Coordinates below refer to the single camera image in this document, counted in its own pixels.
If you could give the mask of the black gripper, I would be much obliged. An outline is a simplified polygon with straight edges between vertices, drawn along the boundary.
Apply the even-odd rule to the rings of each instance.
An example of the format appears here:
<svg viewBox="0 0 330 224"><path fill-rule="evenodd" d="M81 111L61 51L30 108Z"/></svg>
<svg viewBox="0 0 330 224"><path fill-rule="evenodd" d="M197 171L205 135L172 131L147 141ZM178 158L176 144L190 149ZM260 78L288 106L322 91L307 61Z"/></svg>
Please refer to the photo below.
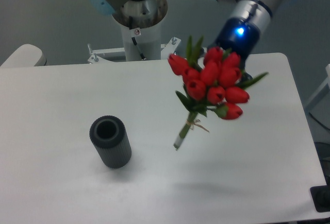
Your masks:
<svg viewBox="0 0 330 224"><path fill-rule="evenodd" d="M227 50L231 49L240 56L240 69L245 69L245 63L252 49L260 38L260 31L253 24L240 18L230 18L221 29L220 33L207 49L216 46ZM253 77L242 71L241 81L252 80Z"/></svg>

